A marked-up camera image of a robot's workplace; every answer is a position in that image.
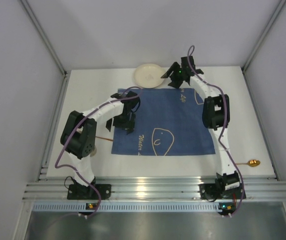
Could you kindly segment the cream ceramic plate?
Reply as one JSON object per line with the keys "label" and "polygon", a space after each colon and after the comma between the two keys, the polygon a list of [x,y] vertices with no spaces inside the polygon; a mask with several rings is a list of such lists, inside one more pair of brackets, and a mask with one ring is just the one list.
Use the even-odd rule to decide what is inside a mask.
{"label": "cream ceramic plate", "polygon": [[164,79],[162,76],[166,70],[154,63],[145,63],[138,66],[134,73],[133,78],[135,83],[141,88],[152,89],[160,86]]}

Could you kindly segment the blue cloth placemat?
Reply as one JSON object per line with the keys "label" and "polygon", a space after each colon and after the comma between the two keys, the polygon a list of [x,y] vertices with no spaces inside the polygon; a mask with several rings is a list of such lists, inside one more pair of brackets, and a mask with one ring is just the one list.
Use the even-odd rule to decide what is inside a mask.
{"label": "blue cloth placemat", "polygon": [[144,89],[134,131],[115,129],[111,153],[128,156],[203,156],[215,153],[203,125],[203,101],[192,88]]}

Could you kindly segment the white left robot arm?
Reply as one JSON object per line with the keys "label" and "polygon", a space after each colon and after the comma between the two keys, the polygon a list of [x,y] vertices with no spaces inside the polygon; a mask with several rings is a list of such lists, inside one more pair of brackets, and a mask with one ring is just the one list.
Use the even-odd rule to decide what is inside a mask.
{"label": "white left robot arm", "polygon": [[55,168],[70,168],[74,181],[84,187],[94,186],[95,175],[91,165],[91,153],[95,149],[96,131],[100,125],[131,134],[135,128],[135,113],[140,107],[140,94],[133,87],[123,93],[115,93],[100,105],[84,111],[72,111],[63,129],[60,143],[63,146],[55,162]]}

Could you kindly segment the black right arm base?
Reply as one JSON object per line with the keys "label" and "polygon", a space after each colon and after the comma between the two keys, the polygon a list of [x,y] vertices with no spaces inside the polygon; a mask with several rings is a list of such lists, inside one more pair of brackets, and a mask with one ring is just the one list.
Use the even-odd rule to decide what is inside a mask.
{"label": "black right arm base", "polygon": [[221,191],[217,188],[214,183],[206,183],[199,185],[200,190],[200,198],[202,200],[207,200],[209,202],[214,202],[216,200],[223,200],[223,199],[234,199],[236,197],[237,200],[241,199],[241,196],[244,192],[242,186],[233,188],[226,191]]}

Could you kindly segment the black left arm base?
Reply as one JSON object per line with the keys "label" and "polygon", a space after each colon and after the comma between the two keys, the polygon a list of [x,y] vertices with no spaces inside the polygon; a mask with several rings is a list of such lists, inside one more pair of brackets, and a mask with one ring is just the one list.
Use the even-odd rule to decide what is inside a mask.
{"label": "black left arm base", "polygon": [[[94,187],[99,192],[101,200],[106,200],[111,196],[110,184],[95,184]],[[71,184],[68,187],[68,200],[98,200],[99,196],[90,186],[81,184]]]}

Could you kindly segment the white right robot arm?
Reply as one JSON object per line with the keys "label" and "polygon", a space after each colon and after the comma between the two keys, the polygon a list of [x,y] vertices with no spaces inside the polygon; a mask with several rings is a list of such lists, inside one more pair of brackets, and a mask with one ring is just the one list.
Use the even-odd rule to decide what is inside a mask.
{"label": "white right robot arm", "polygon": [[229,96],[223,90],[205,80],[204,72],[195,68],[192,56],[174,62],[162,76],[169,78],[170,87],[178,89],[186,82],[203,100],[202,122],[211,134],[219,164],[213,187],[206,187],[203,197],[213,200],[232,196],[240,187],[239,171],[229,151],[228,124],[230,121]]}

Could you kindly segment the copper fork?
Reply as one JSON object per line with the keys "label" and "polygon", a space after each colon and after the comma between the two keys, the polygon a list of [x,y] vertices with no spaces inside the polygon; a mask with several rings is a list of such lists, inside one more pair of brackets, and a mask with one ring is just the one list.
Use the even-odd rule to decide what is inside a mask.
{"label": "copper fork", "polygon": [[100,137],[100,136],[95,136],[95,138],[102,139],[102,140],[106,140],[106,141],[110,141],[110,142],[113,142],[113,141],[114,141],[114,140],[111,139],[111,138]]}

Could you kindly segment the small glass cup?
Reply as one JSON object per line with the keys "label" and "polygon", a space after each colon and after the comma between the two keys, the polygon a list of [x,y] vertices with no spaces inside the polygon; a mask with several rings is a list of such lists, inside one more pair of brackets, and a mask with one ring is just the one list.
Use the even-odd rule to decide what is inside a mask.
{"label": "small glass cup", "polygon": [[94,148],[94,150],[91,152],[91,155],[94,156],[97,153],[97,149]]}

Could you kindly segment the gold spoon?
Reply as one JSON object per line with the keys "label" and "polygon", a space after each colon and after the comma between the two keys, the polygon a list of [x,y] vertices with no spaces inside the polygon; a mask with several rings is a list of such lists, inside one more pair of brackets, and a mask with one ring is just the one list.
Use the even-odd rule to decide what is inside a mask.
{"label": "gold spoon", "polygon": [[260,161],[257,160],[257,159],[254,159],[254,160],[249,160],[247,162],[243,162],[243,163],[238,163],[237,165],[246,165],[246,166],[249,166],[249,167],[257,167],[260,165]]}

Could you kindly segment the left corner frame post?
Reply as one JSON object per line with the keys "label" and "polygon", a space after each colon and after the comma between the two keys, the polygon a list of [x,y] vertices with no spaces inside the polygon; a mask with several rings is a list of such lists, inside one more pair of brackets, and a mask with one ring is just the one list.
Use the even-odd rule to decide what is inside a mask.
{"label": "left corner frame post", "polygon": [[48,51],[49,55],[51,56],[52,60],[54,61],[56,67],[58,68],[59,72],[65,76],[67,71],[63,67],[62,62],[60,61],[50,39],[48,38],[44,28],[42,27],[40,21],[38,20],[36,14],[34,13],[30,3],[28,0],[18,0],[22,8],[24,9],[25,13],[27,14],[29,20],[31,21],[32,25],[34,26],[36,32],[38,33],[39,37],[41,38],[46,50]]}

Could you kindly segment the corner frame post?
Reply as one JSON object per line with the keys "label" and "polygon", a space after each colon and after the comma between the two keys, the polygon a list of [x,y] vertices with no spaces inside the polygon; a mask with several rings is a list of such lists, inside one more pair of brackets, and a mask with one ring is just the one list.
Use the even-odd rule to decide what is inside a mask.
{"label": "corner frame post", "polygon": [[48,38],[44,28],[42,27],[40,21],[38,20],[36,14],[34,13],[30,3],[28,0],[18,0],[22,8],[24,9],[25,13],[27,14],[29,20],[31,21],[32,25],[34,26],[36,32],[38,33],[39,37],[41,38],[46,50],[48,51],[49,55],[51,56],[52,60],[54,61],[56,67],[58,68],[59,72],[65,76],[67,71],[63,67],[62,62],[60,61],[50,39]]}
{"label": "corner frame post", "polygon": [[258,54],[259,50],[263,46],[266,38],[268,37],[270,31],[276,24],[279,16],[283,12],[283,10],[286,8],[286,0],[279,0],[275,9],[273,10],[271,16],[269,17],[268,21],[266,22],[265,26],[263,27],[263,30],[258,36],[257,41],[255,42],[253,48],[251,49],[244,65],[241,67],[242,73],[244,74],[247,69],[249,68],[250,64],[253,62],[255,56]]}

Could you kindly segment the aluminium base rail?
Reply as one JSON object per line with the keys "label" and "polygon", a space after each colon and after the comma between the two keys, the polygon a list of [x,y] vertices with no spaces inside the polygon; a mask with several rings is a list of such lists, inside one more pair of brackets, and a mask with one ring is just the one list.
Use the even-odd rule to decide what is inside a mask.
{"label": "aluminium base rail", "polygon": [[[98,177],[99,184],[111,185],[111,201],[199,201],[200,185],[211,184],[209,177]],[[40,179],[28,183],[23,194],[25,201],[66,200],[70,180],[61,177]],[[269,177],[245,178],[246,201],[286,201],[286,181]]]}

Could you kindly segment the right corner frame post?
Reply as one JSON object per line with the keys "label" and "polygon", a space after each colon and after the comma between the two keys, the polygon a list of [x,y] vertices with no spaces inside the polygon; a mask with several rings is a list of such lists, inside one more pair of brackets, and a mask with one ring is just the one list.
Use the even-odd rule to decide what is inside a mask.
{"label": "right corner frame post", "polygon": [[271,16],[269,17],[268,21],[266,22],[265,26],[263,27],[263,30],[258,36],[257,41],[255,42],[253,48],[251,49],[244,65],[241,67],[242,73],[244,74],[247,69],[249,68],[250,64],[253,62],[255,56],[258,54],[259,50],[263,46],[266,38],[268,37],[270,31],[276,24],[279,16],[283,12],[283,10],[286,8],[286,0],[279,0],[275,9],[273,10]]}

